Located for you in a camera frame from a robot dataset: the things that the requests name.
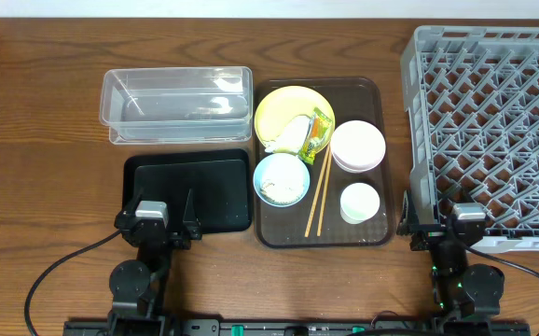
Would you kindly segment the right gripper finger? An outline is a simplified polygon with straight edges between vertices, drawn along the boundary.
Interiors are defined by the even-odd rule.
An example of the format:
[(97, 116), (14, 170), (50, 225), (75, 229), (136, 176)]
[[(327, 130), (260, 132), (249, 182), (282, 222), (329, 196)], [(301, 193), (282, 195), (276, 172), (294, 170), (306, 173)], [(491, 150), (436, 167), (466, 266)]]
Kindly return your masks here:
[(437, 187), (437, 218), (444, 219), (451, 213), (454, 204), (464, 201), (463, 188), (458, 184), (440, 183)]
[(412, 225), (418, 225), (419, 224), (419, 218), (417, 216), (416, 208), (414, 205), (414, 202), (412, 200), (412, 195), (409, 189), (404, 191), (403, 196), (403, 209), (402, 214), (399, 222), (399, 226), (412, 226)]

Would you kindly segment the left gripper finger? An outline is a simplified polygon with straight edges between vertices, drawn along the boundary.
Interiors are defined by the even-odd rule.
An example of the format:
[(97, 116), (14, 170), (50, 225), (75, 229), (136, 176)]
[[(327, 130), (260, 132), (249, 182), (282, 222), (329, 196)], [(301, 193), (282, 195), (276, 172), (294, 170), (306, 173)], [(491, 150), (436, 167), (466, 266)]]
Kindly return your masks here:
[(187, 194), (183, 225), (187, 229), (198, 229), (200, 227), (200, 222), (195, 211), (194, 189), (190, 189)]
[(141, 189), (136, 190), (123, 206), (123, 215), (125, 217), (134, 217), (142, 198), (143, 191)]

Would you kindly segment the white cup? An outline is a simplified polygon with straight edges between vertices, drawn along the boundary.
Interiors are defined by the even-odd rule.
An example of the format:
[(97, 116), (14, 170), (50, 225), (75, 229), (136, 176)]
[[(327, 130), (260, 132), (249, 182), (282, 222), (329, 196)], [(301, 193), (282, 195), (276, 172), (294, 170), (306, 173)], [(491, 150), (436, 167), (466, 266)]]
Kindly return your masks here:
[(380, 195), (366, 183), (346, 187), (339, 200), (340, 215), (349, 224), (360, 224), (373, 218), (380, 210)]

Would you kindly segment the wooden chopstick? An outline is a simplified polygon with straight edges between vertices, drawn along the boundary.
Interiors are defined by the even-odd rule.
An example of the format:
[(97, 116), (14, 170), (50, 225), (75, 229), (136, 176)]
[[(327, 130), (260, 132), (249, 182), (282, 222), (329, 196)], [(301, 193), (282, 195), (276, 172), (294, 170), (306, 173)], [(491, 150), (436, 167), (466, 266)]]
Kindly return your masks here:
[(324, 162), (325, 168), (324, 168), (324, 178), (323, 178), (323, 185), (322, 185), (322, 199), (320, 203), (318, 227), (317, 227), (317, 232), (316, 232), (317, 237), (320, 237), (322, 235), (322, 230), (323, 230), (326, 194), (327, 194), (328, 185), (329, 185), (331, 162), (332, 162), (331, 145), (328, 145), (325, 154), (326, 155), (325, 155), (325, 162)]
[(310, 213), (309, 213), (308, 222), (307, 222), (306, 230), (305, 230), (305, 233), (304, 233), (305, 238), (308, 238), (309, 235), (310, 235), (310, 232), (311, 232), (311, 226), (312, 226), (312, 222), (313, 222), (313, 217), (314, 217), (314, 213), (315, 213), (316, 204), (318, 202), (319, 193), (321, 191), (322, 184), (323, 184), (323, 181), (324, 181), (326, 167), (327, 167), (329, 159), (331, 157), (330, 150), (331, 150), (331, 145), (328, 145), (325, 156), (324, 156), (324, 160), (323, 160), (323, 163), (322, 163), (322, 166), (321, 166), (320, 175), (319, 175), (319, 178), (318, 178), (318, 181), (317, 181), (315, 192), (314, 192), (313, 198), (312, 198), (311, 210), (310, 210)]

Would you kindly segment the pink bowl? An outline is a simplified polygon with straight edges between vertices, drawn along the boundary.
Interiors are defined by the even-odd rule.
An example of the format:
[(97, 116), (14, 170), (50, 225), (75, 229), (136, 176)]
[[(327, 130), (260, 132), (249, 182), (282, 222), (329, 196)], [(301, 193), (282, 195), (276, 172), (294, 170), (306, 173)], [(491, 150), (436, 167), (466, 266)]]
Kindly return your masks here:
[(339, 125), (331, 137), (330, 145), (336, 164), (342, 170), (355, 174), (376, 168), (386, 154), (382, 132), (373, 124), (361, 120)]

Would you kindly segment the light blue bowl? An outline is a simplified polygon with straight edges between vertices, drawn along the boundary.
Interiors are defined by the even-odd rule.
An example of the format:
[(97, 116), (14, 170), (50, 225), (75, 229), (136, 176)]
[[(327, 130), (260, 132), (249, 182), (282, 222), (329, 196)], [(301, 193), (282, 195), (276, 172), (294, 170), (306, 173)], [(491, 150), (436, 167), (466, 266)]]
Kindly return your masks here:
[(253, 185), (265, 203), (287, 207), (298, 203), (309, 190), (311, 178), (307, 166), (296, 156), (275, 153), (255, 168)]

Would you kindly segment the leftover rice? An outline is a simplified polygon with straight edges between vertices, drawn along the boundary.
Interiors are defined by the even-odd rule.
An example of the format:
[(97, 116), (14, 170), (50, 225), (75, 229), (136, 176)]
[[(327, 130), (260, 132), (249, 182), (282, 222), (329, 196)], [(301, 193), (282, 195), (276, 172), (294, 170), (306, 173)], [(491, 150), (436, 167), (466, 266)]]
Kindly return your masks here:
[(260, 177), (262, 198), (277, 206), (296, 203), (306, 190), (306, 169), (298, 160), (271, 161)]

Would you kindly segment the green snack wrapper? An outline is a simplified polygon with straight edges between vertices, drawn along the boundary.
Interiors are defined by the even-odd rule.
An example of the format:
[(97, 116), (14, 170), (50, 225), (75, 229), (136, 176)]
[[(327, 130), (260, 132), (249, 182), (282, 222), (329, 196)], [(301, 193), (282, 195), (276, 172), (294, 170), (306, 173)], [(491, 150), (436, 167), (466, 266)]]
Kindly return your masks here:
[(298, 152), (298, 157), (307, 164), (313, 164), (316, 154), (328, 142), (328, 133), (334, 121), (321, 109), (315, 107), (311, 115), (310, 127)]

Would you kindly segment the yellow plate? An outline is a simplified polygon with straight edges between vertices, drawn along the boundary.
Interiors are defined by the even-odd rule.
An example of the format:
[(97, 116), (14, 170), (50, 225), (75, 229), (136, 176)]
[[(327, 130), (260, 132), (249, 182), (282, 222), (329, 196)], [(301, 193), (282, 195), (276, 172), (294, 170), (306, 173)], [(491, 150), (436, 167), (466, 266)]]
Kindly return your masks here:
[(269, 152), (285, 151), (284, 146), (278, 147), (278, 137), (287, 125), (299, 116), (311, 119), (317, 110), (331, 120), (325, 132), (326, 140), (319, 146), (319, 150), (323, 150), (335, 131), (335, 113), (322, 94), (303, 86), (276, 89), (261, 100), (254, 117), (257, 139)]

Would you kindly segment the white napkin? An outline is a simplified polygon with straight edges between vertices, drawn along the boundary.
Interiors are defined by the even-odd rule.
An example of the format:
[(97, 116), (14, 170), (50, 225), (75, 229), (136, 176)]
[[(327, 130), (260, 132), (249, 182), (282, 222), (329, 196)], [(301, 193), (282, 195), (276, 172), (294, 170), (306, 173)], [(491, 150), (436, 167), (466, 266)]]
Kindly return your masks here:
[(291, 119), (274, 140), (268, 141), (267, 153), (289, 153), (297, 155), (301, 150), (311, 125), (311, 118), (299, 115)]

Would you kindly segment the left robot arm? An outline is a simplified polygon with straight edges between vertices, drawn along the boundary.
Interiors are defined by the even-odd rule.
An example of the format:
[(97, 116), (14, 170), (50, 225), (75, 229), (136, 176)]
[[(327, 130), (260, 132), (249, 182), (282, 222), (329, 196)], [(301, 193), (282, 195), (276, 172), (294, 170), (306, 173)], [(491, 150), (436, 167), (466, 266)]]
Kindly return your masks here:
[(138, 249), (135, 259), (121, 262), (111, 272), (113, 295), (107, 334), (180, 335), (181, 323), (163, 308), (172, 252), (188, 250), (202, 237), (194, 206), (194, 191), (187, 193), (182, 219), (173, 225), (165, 202), (147, 201), (136, 193), (115, 218), (122, 238)]

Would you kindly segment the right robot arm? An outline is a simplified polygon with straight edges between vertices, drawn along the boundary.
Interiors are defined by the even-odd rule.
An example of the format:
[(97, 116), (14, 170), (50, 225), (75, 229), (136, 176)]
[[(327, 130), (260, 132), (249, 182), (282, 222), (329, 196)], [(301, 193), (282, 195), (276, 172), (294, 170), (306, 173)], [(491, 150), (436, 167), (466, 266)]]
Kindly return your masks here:
[(434, 301), (441, 312), (430, 329), (441, 334), (492, 335), (491, 318), (500, 314), (504, 274), (493, 266), (470, 264), (467, 248), (480, 241), (487, 215), (478, 203), (456, 203), (444, 221), (421, 224), (409, 191), (396, 233), (410, 238), (412, 251), (427, 251), (433, 263)]

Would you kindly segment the black waste tray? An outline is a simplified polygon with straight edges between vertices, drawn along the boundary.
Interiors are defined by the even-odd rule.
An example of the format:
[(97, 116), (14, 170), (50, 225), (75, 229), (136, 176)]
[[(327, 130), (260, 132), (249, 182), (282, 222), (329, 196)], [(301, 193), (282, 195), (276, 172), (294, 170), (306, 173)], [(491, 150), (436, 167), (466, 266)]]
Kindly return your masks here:
[(252, 222), (249, 177), (248, 154), (237, 148), (134, 156), (124, 164), (122, 202), (138, 192), (164, 202), (177, 226), (191, 194), (204, 234), (245, 231)]

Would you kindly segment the grey dishwasher rack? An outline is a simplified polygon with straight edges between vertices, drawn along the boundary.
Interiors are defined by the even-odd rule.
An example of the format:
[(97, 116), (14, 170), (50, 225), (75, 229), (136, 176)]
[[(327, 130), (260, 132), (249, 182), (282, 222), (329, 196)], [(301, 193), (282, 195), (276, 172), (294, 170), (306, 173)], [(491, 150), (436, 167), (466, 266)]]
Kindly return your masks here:
[(539, 251), (539, 27), (421, 26), (401, 71), (419, 222), (458, 184), (488, 216), (479, 251)]

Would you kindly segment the brown serving tray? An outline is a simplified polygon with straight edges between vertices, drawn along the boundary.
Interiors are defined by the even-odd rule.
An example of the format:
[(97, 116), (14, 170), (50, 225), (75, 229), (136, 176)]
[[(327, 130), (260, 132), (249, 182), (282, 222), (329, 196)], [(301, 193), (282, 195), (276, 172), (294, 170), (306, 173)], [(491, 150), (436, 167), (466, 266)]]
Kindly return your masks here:
[[(303, 86), (318, 91), (331, 104), (336, 124), (361, 120), (384, 130), (380, 91), (365, 77), (326, 77), (305, 79), (273, 79), (256, 87), (256, 103), (270, 92), (286, 86)], [(390, 166), (384, 159), (376, 168), (360, 174), (348, 173), (335, 163), (331, 165), (326, 194), (322, 235), (316, 236), (322, 192), (319, 193), (311, 232), (304, 237), (311, 203), (325, 152), (321, 151), (314, 165), (308, 168), (311, 178), (309, 191), (298, 203), (287, 207), (271, 206), (260, 198), (255, 200), (255, 231), (261, 243), (271, 248), (302, 248), (330, 246), (379, 246), (387, 244), (394, 235), (395, 206)], [(340, 195), (353, 183), (366, 183), (380, 195), (380, 210), (360, 224), (349, 224), (340, 215)]]

